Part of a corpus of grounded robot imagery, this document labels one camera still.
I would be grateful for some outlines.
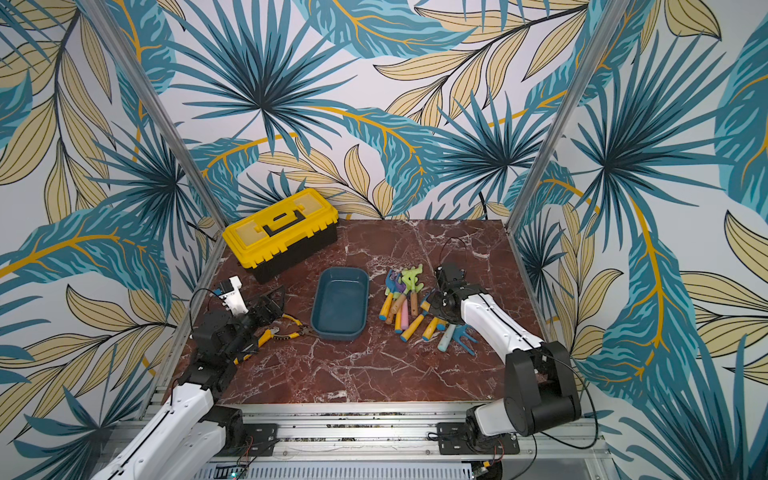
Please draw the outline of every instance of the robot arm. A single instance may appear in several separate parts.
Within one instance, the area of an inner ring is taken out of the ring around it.
[[[438,289],[429,298],[429,312],[470,325],[505,364],[505,397],[467,412],[470,447],[482,450],[495,435],[527,436],[581,417],[570,355],[562,344],[546,343],[524,329],[482,287],[467,283],[456,265],[441,265],[435,274]]]
[[[221,449],[246,437],[239,409],[216,406],[237,371],[237,361],[258,350],[253,334],[283,315],[275,290],[248,308],[235,276],[219,297],[229,312],[207,313],[192,334],[197,349],[170,398],[133,441],[93,480],[188,480]]]

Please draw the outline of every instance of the blue plastic tray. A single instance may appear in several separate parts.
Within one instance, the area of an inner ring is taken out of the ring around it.
[[[352,341],[366,328],[368,273],[332,266],[320,275],[310,324],[321,339]]]

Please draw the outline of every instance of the toolbox lid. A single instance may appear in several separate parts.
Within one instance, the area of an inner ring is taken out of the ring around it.
[[[299,193],[233,223],[222,237],[246,268],[272,260],[288,247],[339,220],[339,212],[317,190]]]

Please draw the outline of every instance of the wall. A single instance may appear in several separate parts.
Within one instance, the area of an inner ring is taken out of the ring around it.
[[[463,3],[183,4],[161,99],[226,215],[506,218],[605,1]]]
[[[766,14],[630,2],[515,234],[625,478],[768,477]]]
[[[0,2],[0,476],[82,478],[186,321],[212,222],[76,4],[37,3]],[[110,6],[162,91],[165,14]]]

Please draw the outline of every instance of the black cable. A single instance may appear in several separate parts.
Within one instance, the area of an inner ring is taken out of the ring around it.
[[[480,296],[480,298],[482,298],[482,301],[483,301],[483,302],[485,302],[485,305],[486,305],[486,306],[488,306],[488,309],[489,309],[489,310],[491,310],[491,311],[493,312],[493,314],[494,314],[494,315],[496,315],[496,318],[498,318],[499,320],[501,320],[501,322],[502,322],[502,323],[504,323],[504,324],[505,324],[506,326],[508,326],[508,327],[509,327],[509,328],[510,328],[510,329],[511,329],[513,332],[515,332],[515,334],[516,334],[517,336],[519,336],[519,337],[520,337],[520,338],[523,340],[523,342],[526,342],[526,343],[528,344],[528,346],[530,346],[530,347],[531,347],[533,350],[537,350],[537,351],[539,351],[539,352],[540,352],[540,354],[542,354],[542,355],[544,355],[544,356],[548,356],[549,358],[553,359],[555,362],[558,362],[558,363],[560,363],[560,364],[562,364],[562,365],[566,366],[566,367],[567,367],[569,370],[571,370],[571,371],[574,373],[574,375],[576,375],[576,376],[579,378],[579,380],[581,380],[581,384],[582,384],[582,385],[584,385],[584,391],[587,393],[587,398],[589,399],[589,404],[590,404],[590,406],[592,407],[592,416],[594,417],[594,438],[592,439],[592,442],[591,442],[589,445],[586,445],[586,446],[573,445],[573,444],[571,444],[571,443],[568,443],[568,442],[563,442],[562,440],[560,440],[560,439],[558,439],[558,438],[556,438],[556,437],[553,437],[552,435],[549,435],[547,432],[540,432],[540,433],[541,433],[541,434],[543,434],[543,435],[546,435],[547,437],[549,437],[549,438],[550,438],[550,439],[552,439],[552,440],[555,440],[556,442],[559,442],[559,443],[561,443],[561,444],[563,444],[563,445],[569,446],[569,447],[571,447],[571,448],[573,448],[573,449],[579,449],[579,450],[588,450],[588,449],[591,449],[591,448],[594,446],[594,444],[596,444],[596,443],[598,442],[598,439],[600,438],[600,426],[599,426],[599,424],[598,424],[598,414],[597,414],[597,410],[595,409],[595,407],[594,407],[594,402],[592,401],[592,394],[591,394],[591,393],[589,393],[589,389],[588,389],[588,388],[587,388],[587,386],[586,386],[587,384],[586,384],[586,382],[584,381],[584,378],[583,378],[581,375],[579,375],[579,374],[578,374],[578,372],[577,372],[577,371],[576,371],[576,370],[575,370],[575,369],[574,369],[572,366],[568,365],[566,362],[563,362],[563,361],[562,361],[562,360],[560,360],[560,359],[556,359],[556,358],[554,358],[552,355],[549,355],[549,354],[547,354],[546,352],[544,352],[543,350],[541,350],[541,349],[539,349],[539,348],[536,348],[536,347],[534,347],[533,345],[531,345],[531,343],[530,343],[530,342],[529,342],[529,341],[528,341],[528,340],[527,340],[527,339],[526,339],[526,338],[525,338],[523,335],[521,335],[521,334],[520,334],[520,332],[518,332],[518,331],[517,331],[517,330],[516,330],[516,329],[515,329],[515,328],[514,328],[512,325],[510,325],[509,323],[507,323],[507,322],[506,322],[506,321],[505,321],[505,320],[502,318],[502,316],[501,316],[501,315],[499,315],[498,313],[496,313],[496,311],[495,311],[495,310],[493,310],[493,307],[491,307],[491,304],[490,304],[490,303],[488,303],[488,301],[487,301],[487,300],[486,300],[486,299],[483,297],[483,295],[481,295],[481,296]]]
[[[190,317],[190,335],[192,334],[194,330],[194,324],[192,323],[192,300],[194,300],[194,296],[197,295],[199,292],[205,290],[206,292],[211,292],[213,295],[216,295],[216,292],[211,290],[210,288],[198,288],[194,292],[192,292],[192,296],[190,297],[190,311],[189,311],[189,317]]]
[[[282,439],[274,439],[274,440],[272,440],[270,442],[263,442],[263,443],[266,443],[266,445],[264,447],[258,449],[256,451],[256,453],[253,454],[253,458],[248,462],[248,465],[246,465],[243,470],[240,470],[240,473],[237,474],[237,477],[235,477],[235,480],[240,480],[240,476],[242,476],[244,472],[248,471],[248,469],[250,468],[250,464],[253,463],[253,460],[256,460],[259,455],[264,453],[269,447],[271,447],[272,445],[275,445],[280,440],[282,440]]]
[[[533,462],[536,461],[536,457],[538,457],[538,443],[536,442],[536,435],[531,435],[531,438],[533,439],[533,446],[534,446],[534,453],[533,458],[531,458],[531,463],[528,464],[527,467],[523,468],[523,471],[515,475],[514,477],[511,477],[509,480],[515,480],[516,478],[522,477],[524,473],[526,473],[528,470],[531,469],[533,466]]]

